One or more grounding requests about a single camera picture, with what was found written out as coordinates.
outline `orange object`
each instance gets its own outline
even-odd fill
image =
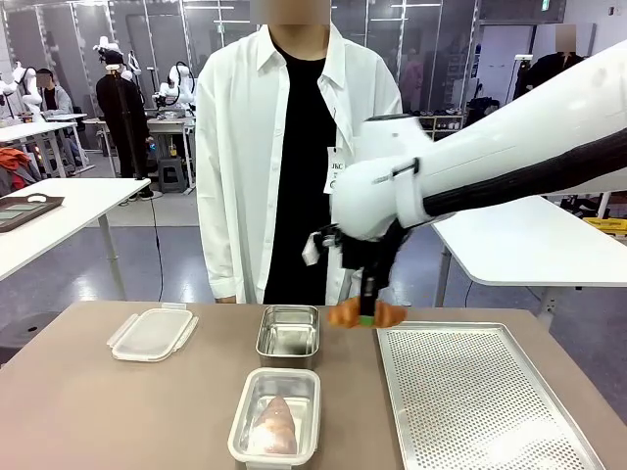
[[[376,301],[374,328],[390,328],[404,321],[408,316],[406,308]],[[328,321],[333,326],[354,328],[360,325],[360,298],[353,297],[329,309]]]
[[[28,166],[28,156],[17,149],[3,147],[0,149],[0,166],[7,169],[18,169],[20,165]]]

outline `black pants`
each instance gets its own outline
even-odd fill
[[[148,177],[148,171],[146,169],[146,143],[142,139],[135,139],[135,157],[137,158],[137,166],[133,164],[133,156],[130,152],[130,145],[125,136],[124,129],[111,129],[111,137],[114,140],[114,145],[118,150],[118,158],[120,159],[120,173],[122,178],[134,178],[135,174],[142,178]],[[148,186],[142,189],[139,194],[141,196],[152,196],[152,191]]]

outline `black t-shirt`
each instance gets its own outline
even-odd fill
[[[43,89],[43,98],[46,100],[46,110],[58,110],[57,101],[55,100],[55,89],[49,90],[48,88]]]
[[[287,62],[290,93],[264,300],[320,306],[325,304],[327,256],[306,266],[302,252],[310,234],[331,221],[324,184],[336,127],[317,86],[325,60],[303,61],[277,50]]]

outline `person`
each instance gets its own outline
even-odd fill
[[[336,250],[314,266],[302,251],[331,223],[334,174],[355,161],[358,126],[402,109],[385,62],[344,39],[329,11],[328,0],[272,0],[267,24],[199,76],[198,213],[219,303],[334,305],[349,293]]]
[[[122,69],[122,62],[123,56],[118,52],[111,51],[106,56],[107,65],[117,65]],[[148,177],[148,171],[146,170],[146,145],[151,141],[151,137],[148,131],[146,114],[144,113],[144,105],[141,102],[137,86],[132,81],[116,77],[116,73],[116,70],[107,70],[107,74],[96,83],[98,106],[100,106],[105,115],[105,122],[111,131],[111,137],[118,150],[121,177],[132,178],[136,172],[146,178]],[[126,105],[130,113],[130,124],[133,134],[132,142],[129,141],[130,136],[126,134],[126,127],[122,118],[121,97],[118,90],[119,85],[116,83],[117,80],[123,89]],[[131,146],[135,151],[138,168],[134,167]],[[150,201],[162,196],[163,194],[159,191],[152,191],[149,186],[146,186],[139,193],[131,196],[129,200],[136,201],[139,198],[142,201]]]
[[[63,88],[63,86],[55,83],[55,75],[52,71],[49,69],[39,69],[37,71],[37,75],[46,78],[41,92],[43,98],[41,102],[41,113],[45,117],[53,115],[70,115],[73,112],[70,95]],[[71,139],[67,139],[67,141],[70,145],[70,151],[72,152],[74,162],[77,165],[82,165],[78,146]]]
[[[581,64],[584,58],[578,56],[577,51],[577,25],[555,25],[555,49],[557,52],[549,54],[538,62],[525,75],[523,92],[546,83],[563,71]]]

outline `white shirt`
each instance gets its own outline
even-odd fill
[[[401,112],[399,90],[383,60],[344,39],[333,25],[318,87],[337,125],[337,152],[347,165],[355,162],[353,135],[361,122]],[[273,239],[289,90],[285,60],[267,26],[214,52],[199,76],[198,214],[217,299],[264,301],[272,250],[281,249]],[[328,305],[347,296],[349,277],[332,249]]]

